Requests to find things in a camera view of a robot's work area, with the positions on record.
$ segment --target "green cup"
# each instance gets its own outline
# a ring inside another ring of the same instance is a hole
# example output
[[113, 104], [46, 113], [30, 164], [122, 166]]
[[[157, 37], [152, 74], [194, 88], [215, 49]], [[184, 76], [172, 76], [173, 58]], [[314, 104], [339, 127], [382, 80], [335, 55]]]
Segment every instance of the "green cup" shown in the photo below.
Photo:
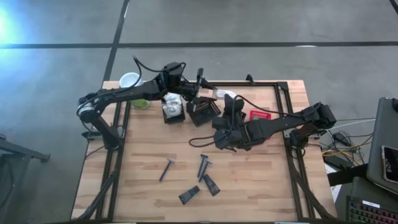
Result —
[[[139, 79], [139, 75], [135, 72], [129, 72], [122, 76], [119, 81], [119, 85], [121, 88], [127, 88], [132, 86]], [[136, 84], [136, 86], [141, 86], [144, 82], [140, 78]], [[150, 101], [139, 99], [139, 100], [131, 100], [130, 104], [136, 109], [146, 109], [150, 105]]]

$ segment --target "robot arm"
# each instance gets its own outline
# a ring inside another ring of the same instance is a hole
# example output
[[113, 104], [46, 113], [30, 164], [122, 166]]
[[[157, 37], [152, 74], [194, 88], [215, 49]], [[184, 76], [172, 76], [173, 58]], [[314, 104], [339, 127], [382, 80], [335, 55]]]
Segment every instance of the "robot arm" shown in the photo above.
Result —
[[226, 95], [222, 117], [213, 118], [212, 127], [216, 129], [214, 141], [216, 147], [225, 149], [236, 147], [250, 150], [253, 146], [264, 143], [273, 134], [287, 129], [292, 146], [302, 147], [308, 142], [308, 136], [319, 129], [329, 129], [336, 123], [329, 106], [317, 103], [302, 111], [288, 114], [277, 119], [259, 119], [244, 122], [246, 114], [242, 99], [234, 100]]
[[83, 122], [91, 123], [102, 134], [105, 148], [116, 149], [120, 146], [121, 140], [117, 129], [110, 127], [101, 117], [105, 108], [111, 103], [122, 101], [161, 100], [167, 93], [179, 94], [187, 102], [191, 102], [197, 97], [200, 87], [212, 89], [212, 86], [202, 78], [202, 68], [198, 70], [196, 83], [190, 83], [184, 79], [182, 72], [182, 63], [172, 62], [166, 65], [153, 80], [141, 86], [102, 89], [96, 93], [90, 93], [79, 99], [77, 115]]

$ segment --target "wooden table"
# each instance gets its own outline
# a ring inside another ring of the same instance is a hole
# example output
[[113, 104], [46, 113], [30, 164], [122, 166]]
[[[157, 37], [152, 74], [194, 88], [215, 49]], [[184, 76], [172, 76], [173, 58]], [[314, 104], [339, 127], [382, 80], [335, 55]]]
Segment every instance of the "wooden table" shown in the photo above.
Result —
[[[304, 82], [302, 80], [287, 82], [294, 111], [308, 107]], [[118, 82], [104, 82], [103, 87], [118, 88], [118, 86]], [[277, 111], [275, 93], [271, 87], [241, 86], [222, 89], [233, 90], [256, 105]], [[209, 90], [201, 90], [200, 95], [211, 96], [211, 93]], [[223, 100], [218, 100], [217, 105], [222, 111]], [[248, 113], [252, 109], [254, 108], [251, 105], [245, 104], [243, 111]], [[109, 105], [103, 113], [103, 118], [111, 122], [114, 110], [115, 105]], [[272, 115], [272, 119], [277, 117], [277, 114]], [[148, 110], [132, 109], [129, 115], [114, 221], [296, 220], [282, 134], [273, 135], [270, 140], [253, 147], [248, 152], [238, 150], [235, 153], [229, 150], [221, 151], [215, 146], [193, 148], [188, 145], [189, 139], [210, 136], [214, 132], [210, 123], [199, 128], [195, 127], [189, 116], [183, 123], [165, 124], [159, 101], [151, 102]], [[101, 145], [102, 141], [90, 143], [87, 153]], [[206, 173], [221, 189], [215, 197], [211, 196], [204, 181], [198, 183], [197, 172], [201, 153], [208, 155], [213, 162]], [[98, 193], [105, 158], [106, 151], [101, 150], [85, 161], [72, 217], [79, 216]], [[175, 164], [170, 166], [164, 181], [159, 182], [159, 177], [167, 165], [167, 158], [175, 160]], [[336, 215], [319, 148], [307, 147], [304, 161], [312, 192], [332, 215]], [[195, 185], [201, 190], [186, 205], [182, 205], [178, 196]], [[306, 214], [302, 192], [300, 198]], [[104, 215], [108, 211], [107, 204], [104, 206]]]

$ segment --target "bolt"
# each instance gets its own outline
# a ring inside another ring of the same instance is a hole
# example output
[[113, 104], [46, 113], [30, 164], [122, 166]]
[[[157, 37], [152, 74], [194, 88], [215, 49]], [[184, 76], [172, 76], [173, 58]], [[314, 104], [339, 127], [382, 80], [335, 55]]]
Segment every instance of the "bolt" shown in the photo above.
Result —
[[200, 176], [200, 171], [201, 171], [201, 168], [203, 167], [203, 162], [205, 161], [206, 158], [209, 158], [208, 156], [203, 155], [203, 154], [200, 154], [200, 157], [201, 157], [201, 163], [200, 163], [200, 167], [199, 167], [199, 171], [198, 171], [197, 177]]
[[163, 180], [163, 177], [164, 177], [164, 175], [166, 174], [166, 171], [169, 169], [171, 163], [173, 163], [172, 160], [170, 160], [170, 159], [167, 159], [167, 160], [169, 161], [169, 163], [167, 164], [166, 168], [164, 169], [163, 174], [160, 176], [159, 181], [162, 181], [162, 180]]
[[207, 168], [208, 164], [211, 164], [211, 163], [212, 163], [212, 162], [210, 162], [210, 161], [208, 161], [208, 160], [206, 159], [205, 167], [203, 168], [203, 171], [201, 172], [201, 176], [200, 176], [200, 178], [199, 178], [199, 182], [201, 182], [203, 176], [205, 175], [206, 168]]

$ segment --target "red object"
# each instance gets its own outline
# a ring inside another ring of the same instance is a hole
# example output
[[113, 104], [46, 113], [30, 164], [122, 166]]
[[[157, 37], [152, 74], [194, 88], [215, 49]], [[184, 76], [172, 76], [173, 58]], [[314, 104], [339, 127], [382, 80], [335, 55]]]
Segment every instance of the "red object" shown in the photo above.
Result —
[[254, 111], [251, 110], [250, 111], [250, 121], [254, 120], [254, 119], [271, 119], [271, 114], [270, 113], [266, 113], [266, 112], [262, 112], [262, 111]]

